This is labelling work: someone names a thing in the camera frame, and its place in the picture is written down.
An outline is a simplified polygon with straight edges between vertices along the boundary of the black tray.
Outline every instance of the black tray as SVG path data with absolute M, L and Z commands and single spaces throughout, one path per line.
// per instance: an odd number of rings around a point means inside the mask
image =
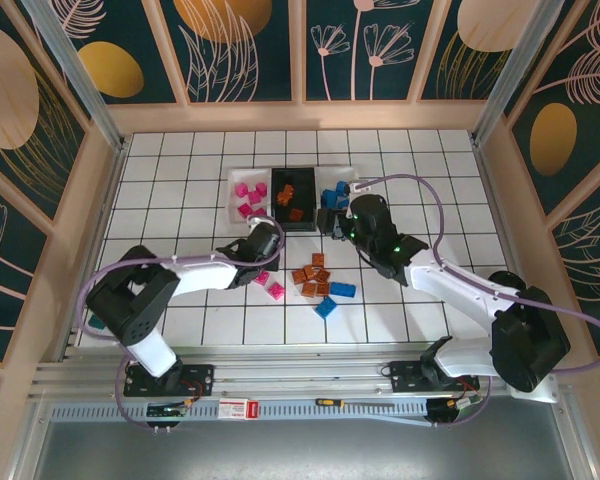
M 285 185 L 293 187 L 293 198 L 289 205 L 278 205 L 278 193 Z M 292 209 L 302 210 L 302 219 L 293 222 L 289 219 Z M 313 168 L 273 168 L 271 169 L 271 210 L 273 218 L 285 232 L 313 232 L 316 229 L 316 176 Z

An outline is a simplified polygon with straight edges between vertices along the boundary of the cube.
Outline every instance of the cube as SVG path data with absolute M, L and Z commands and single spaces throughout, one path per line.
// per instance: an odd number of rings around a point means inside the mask
M 319 269 L 314 278 L 318 283 L 327 283 L 329 281 L 329 277 L 331 274 L 327 272 L 324 268 Z
M 347 182 L 338 182 L 338 184 L 336 185 L 336 193 L 338 194 L 339 197 L 345 197 L 348 194 L 346 193 L 345 188 L 347 187 Z
M 307 276 L 307 280 L 313 280 L 313 277 L 316 275 L 316 271 L 313 269 L 313 266 L 306 265 L 303 270 L 304 274 Z
M 267 283 L 267 280 L 269 280 L 269 272 L 265 271 L 260 272 L 260 275 L 253 279 L 255 283 L 257 283 L 258 285 L 262 285 L 263 287 Z
M 278 282 L 275 282 L 269 287 L 267 292 L 269 292 L 269 295 L 271 295 L 275 300 L 280 300 L 280 297 L 284 295 L 284 287 Z
M 238 197 L 240 198 L 244 197 L 247 193 L 249 193 L 249 187 L 247 187 L 247 184 L 243 182 L 237 183 L 235 190 L 236 195 L 238 195 Z
M 338 194 L 333 190 L 324 190 L 320 197 L 320 205 L 325 208 L 336 208 L 338 203 Z
M 249 192 L 249 203 L 251 205 L 255 205 L 256 203 L 260 203 L 262 197 L 258 192 Z
M 331 300 L 330 297 L 325 297 L 324 300 L 316 307 L 316 313 L 322 317 L 323 320 L 326 320 L 327 317 L 333 312 L 338 304 Z
M 291 275 L 293 276 L 294 285 L 300 285 L 301 283 L 307 281 L 307 275 L 304 273 L 304 270 L 302 268 L 294 270 Z
M 238 211 L 240 212 L 240 215 L 242 215 L 242 218 L 247 218 L 249 215 L 253 214 L 253 209 L 249 206 L 248 203 L 243 203 L 242 205 L 240 205 L 238 207 Z
M 316 287 L 317 285 L 315 283 L 305 283 L 304 285 L 302 285 L 302 296 L 303 297 L 309 297 L 309 298 L 313 298 L 316 296 Z
M 256 192 L 260 194 L 261 197 L 267 196 L 267 184 L 264 182 L 259 182 L 256 184 Z
M 302 210 L 298 210 L 297 208 L 292 208 L 291 213 L 289 214 L 289 220 L 292 222 L 299 222 L 302 220 L 302 216 L 304 212 Z
M 349 285 L 348 283 L 333 282 L 329 291 L 331 295 L 339 295 L 341 297 L 353 298 L 356 296 L 355 285 Z
M 316 297 L 328 297 L 329 285 L 328 283 L 318 283 L 316 285 Z
M 276 197 L 276 202 L 278 203 L 278 205 L 281 205 L 283 207 L 288 206 L 290 201 L 291 201 L 291 195 L 288 193 L 280 192 L 280 193 L 278 193 L 278 196 Z
M 314 253 L 311 255 L 311 265 L 314 267 L 324 267 L 324 254 Z

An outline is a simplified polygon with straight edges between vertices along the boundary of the black mounting plate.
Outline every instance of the black mounting plate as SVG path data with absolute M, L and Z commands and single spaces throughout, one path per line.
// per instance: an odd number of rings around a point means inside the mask
M 390 362 L 389 375 L 391 377 L 391 388 L 393 393 L 410 392 L 463 392 L 465 386 L 457 380 L 447 385 L 434 387 L 431 382 L 422 375 L 419 360 Z M 480 389 L 478 377 L 464 376 L 462 379 L 476 390 Z
M 125 397 L 192 397 L 189 385 L 199 392 L 199 385 L 203 386 L 202 397 L 211 395 L 213 389 L 213 365 L 183 365 L 180 381 L 172 390 L 165 388 L 156 382 L 156 379 L 147 373 L 140 365 L 132 365 L 127 368 L 127 381 L 124 384 Z

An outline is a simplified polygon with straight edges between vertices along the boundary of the metal base plate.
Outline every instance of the metal base plate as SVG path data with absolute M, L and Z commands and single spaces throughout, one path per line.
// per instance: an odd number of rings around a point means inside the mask
M 124 396 L 133 397 L 191 397 L 191 388 L 195 388 L 195 396 L 203 387 L 202 397 L 211 395 L 213 389 L 213 365 L 183 365 L 180 384 L 172 391 L 165 392 L 140 365 L 127 368 L 127 381 L 124 384 Z

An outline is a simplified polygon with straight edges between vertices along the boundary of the wallpaper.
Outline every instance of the wallpaper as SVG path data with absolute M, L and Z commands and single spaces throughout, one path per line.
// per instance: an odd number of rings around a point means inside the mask
M 53 218 L 83 137 L 0 8 L 0 172 Z
M 286 0 L 161 0 L 191 102 L 291 100 Z
M 536 2 L 453 0 L 422 99 L 486 99 Z
M 433 0 L 307 1 L 307 100 L 404 100 Z
M 106 103 L 175 102 L 141 0 L 49 3 Z
M 507 106 L 504 109 L 505 115 L 508 116 L 511 113 L 511 110 L 513 110 L 513 107 L 515 107 L 516 103 L 518 102 L 518 99 L 520 98 L 520 95 L 522 94 L 522 91 L 527 87 L 527 80 L 537 68 L 538 64 L 542 60 L 542 57 L 544 57 L 547 48 L 549 48 L 549 45 L 551 45 L 551 42 L 553 42 L 553 39 L 560 30 L 560 27 L 562 27 L 562 22 L 564 22 L 565 17 L 571 10 L 571 7 L 573 7 L 574 3 L 575 0 L 565 0 L 562 4 L 562 9 L 560 10 L 560 15 L 558 15 L 558 19 L 553 24 L 553 27 L 549 31 L 549 34 L 545 38 L 544 42 L 542 42 L 542 45 L 540 45 L 538 53 L 536 53 L 536 56 L 529 65 L 529 68 L 527 68 L 524 77 L 522 77 L 522 79 L 520 80 L 518 88 L 516 88 L 516 90 L 513 92 L 513 95 L 511 95 L 511 99 L 509 99 L 509 103 L 507 103 Z
M 553 236 L 583 312 L 600 319 L 600 187 L 554 231 Z M 591 326 L 600 353 L 600 329 Z
M 600 162 L 600 0 L 585 9 L 513 134 L 545 213 Z
M 27 297 L 46 236 L 0 196 L 0 362 Z

